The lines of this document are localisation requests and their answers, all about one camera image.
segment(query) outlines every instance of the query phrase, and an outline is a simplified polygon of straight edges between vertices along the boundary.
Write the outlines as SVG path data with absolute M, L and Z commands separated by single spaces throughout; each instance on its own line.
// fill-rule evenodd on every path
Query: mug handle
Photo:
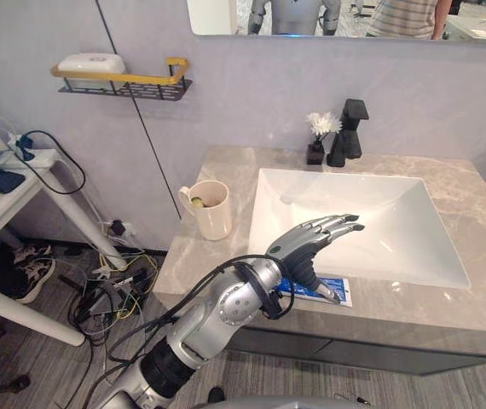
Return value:
M 184 209 L 188 210 L 188 212 L 193 216 L 194 209 L 192 203 L 190 202 L 190 197 L 188 196 L 189 193 L 190 193 L 190 189 L 188 189 L 186 186 L 181 187 L 178 190 L 178 199 L 181 201 L 182 205 L 184 206 Z

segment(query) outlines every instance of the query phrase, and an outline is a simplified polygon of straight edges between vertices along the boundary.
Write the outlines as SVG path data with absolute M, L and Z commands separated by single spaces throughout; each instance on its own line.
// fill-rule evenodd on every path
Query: black strap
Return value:
M 277 301 L 279 297 L 271 297 L 266 290 L 262 287 L 260 282 L 258 282 L 258 278 L 254 275 L 254 271 L 252 271 L 251 266 L 244 262 L 237 262 L 234 264 L 235 272 L 243 279 L 245 282 L 249 283 L 257 293 L 258 298 L 260 298 L 260 302 L 262 303 L 262 309 L 268 315 L 268 318 L 274 319 L 277 315 L 281 313 L 281 306 Z

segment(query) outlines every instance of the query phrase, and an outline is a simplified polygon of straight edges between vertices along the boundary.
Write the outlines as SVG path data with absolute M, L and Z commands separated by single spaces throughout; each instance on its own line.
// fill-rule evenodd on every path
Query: sink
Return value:
M 261 169 L 249 253 L 263 254 L 301 222 L 345 213 L 366 228 L 317 254 L 320 276 L 470 288 L 425 184 L 413 177 Z

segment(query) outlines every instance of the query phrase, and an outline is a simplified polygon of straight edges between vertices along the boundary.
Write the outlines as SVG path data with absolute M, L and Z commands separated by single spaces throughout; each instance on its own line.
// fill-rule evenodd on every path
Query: marble countertop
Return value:
M 182 299 L 214 267 L 246 254 L 260 168 L 412 176 L 423 179 L 472 283 L 469 289 L 347 277 L 353 307 L 297 300 L 282 320 L 257 317 L 251 326 L 415 348 L 486 354 L 486 184 L 470 161 L 363 155 L 344 168 L 308 166 L 305 154 L 281 149 L 208 150 L 199 180 L 230 188 L 234 228 L 223 240 L 203 239 L 182 218 L 154 293 L 166 306 Z

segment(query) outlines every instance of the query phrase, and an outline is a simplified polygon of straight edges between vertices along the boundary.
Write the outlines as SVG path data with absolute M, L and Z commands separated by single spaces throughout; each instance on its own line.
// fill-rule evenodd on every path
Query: black faucet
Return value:
M 369 118 L 363 100 L 345 100 L 342 112 L 342 130 L 334 136 L 334 142 L 327 155 L 327 164 L 337 168 L 345 166 L 345 158 L 357 159 L 362 156 L 361 143 L 356 133 L 361 119 Z

